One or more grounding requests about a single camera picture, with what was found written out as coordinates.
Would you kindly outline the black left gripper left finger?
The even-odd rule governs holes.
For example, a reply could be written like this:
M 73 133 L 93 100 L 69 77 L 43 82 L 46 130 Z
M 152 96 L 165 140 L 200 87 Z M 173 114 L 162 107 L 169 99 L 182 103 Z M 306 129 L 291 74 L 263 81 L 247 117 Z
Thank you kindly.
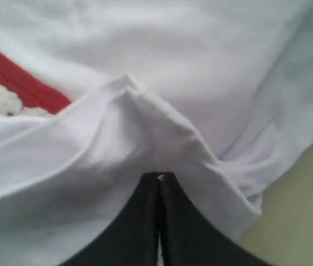
M 145 173 L 117 217 L 65 266 L 154 266 L 158 262 L 158 180 Z

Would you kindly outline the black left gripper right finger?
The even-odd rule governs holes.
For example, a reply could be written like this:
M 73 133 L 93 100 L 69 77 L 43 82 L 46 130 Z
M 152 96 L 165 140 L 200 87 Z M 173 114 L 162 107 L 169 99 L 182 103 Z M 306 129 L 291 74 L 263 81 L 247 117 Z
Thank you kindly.
M 163 265 L 267 265 L 212 226 L 172 173 L 158 175 L 158 218 Z

